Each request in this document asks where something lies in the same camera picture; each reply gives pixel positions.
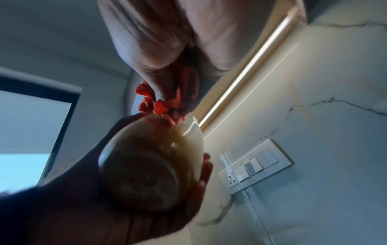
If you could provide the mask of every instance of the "sky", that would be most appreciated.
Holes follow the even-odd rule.
[[[0,154],[0,193],[35,186],[50,154]]]

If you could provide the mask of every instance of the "sleeve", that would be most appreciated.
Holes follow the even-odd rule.
[[[0,244],[23,244],[36,187],[0,197]]]

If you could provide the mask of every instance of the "window frame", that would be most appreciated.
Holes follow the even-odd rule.
[[[16,94],[29,95],[38,98],[50,99],[54,101],[71,103],[69,112],[67,113],[66,119],[64,120],[62,128],[59,131],[58,137],[56,138],[55,144],[43,169],[42,175],[40,176],[39,182],[41,182],[47,177],[48,173],[51,171],[55,163],[66,130],[69,126],[75,107],[78,103],[80,94],[21,81],[17,78],[4,77],[2,75],[0,75],[0,90]]]

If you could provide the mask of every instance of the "red cloth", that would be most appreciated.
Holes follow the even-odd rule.
[[[177,81],[176,96],[173,99],[156,101],[153,89],[145,80],[137,87],[136,94],[145,96],[138,106],[138,111],[144,114],[155,113],[160,115],[173,126],[185,119],[187,103],[197,98],[199,75],[195,68],[185,66],[181,60],[172,64],[172,69]]]

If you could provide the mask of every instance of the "power socket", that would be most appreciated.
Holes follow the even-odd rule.
[[[224,179],[224,182],[227,183],[227,186],[229,186],[229,188],[232,188],[232,187],[236,186],[237,184],[239,184],[239,181],[238,181],[238,179],[235,177],[234,172],[229,173],[229,174],[226,175],[224,178],[225,178],[225,179]]]

